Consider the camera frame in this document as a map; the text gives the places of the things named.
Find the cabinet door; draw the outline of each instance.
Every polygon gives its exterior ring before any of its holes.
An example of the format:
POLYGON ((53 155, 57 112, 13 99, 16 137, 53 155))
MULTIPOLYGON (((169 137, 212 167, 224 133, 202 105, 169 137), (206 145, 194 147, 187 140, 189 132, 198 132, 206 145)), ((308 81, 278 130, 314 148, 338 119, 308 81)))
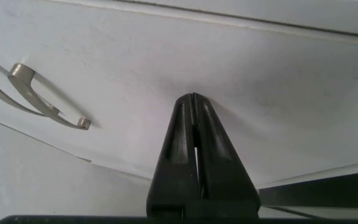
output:
POLYGON ((129 2, 0 0, 0 65, 17 62, 91 127, 3 102, 0 123, 95 164, 152 177, 175 100, 192 92, 256 185, 358 163, 358 37, 129 2))
POLYGON ((139 2, 289 26, 358 34, 358 0, 140 0, 139 2))

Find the white surface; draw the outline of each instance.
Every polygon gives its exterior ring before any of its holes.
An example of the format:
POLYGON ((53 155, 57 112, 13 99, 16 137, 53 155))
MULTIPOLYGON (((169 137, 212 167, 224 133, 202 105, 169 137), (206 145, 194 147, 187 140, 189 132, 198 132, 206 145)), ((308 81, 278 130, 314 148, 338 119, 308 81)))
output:
MULTIPOLYGON (((82 2, 81 0, 57 0, 82 2)), ((357 0, 133 0, 358 33, 357 0)))
POLYGON ((195 91, 211 99, 255 185, 358 163, 358 38, 86 4, 0 0, 0 64, 39 72, 91 118, 89 131, 3 102, 0 123, 152 177, 173 104, 195 91))
POLYGON ((82 161, 0 125, 0 219, 144 216, 150 181, 82 161))

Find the clip jaw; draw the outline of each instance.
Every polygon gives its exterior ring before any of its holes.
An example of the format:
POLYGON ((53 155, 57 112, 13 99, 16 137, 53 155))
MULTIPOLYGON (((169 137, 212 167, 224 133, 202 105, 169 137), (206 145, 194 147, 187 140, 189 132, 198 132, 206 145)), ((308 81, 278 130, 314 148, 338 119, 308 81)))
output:
POLYGON ((147 216, 257 218, 259 207, 258 193, 209 100, 197 93, 177 99, 147 216))

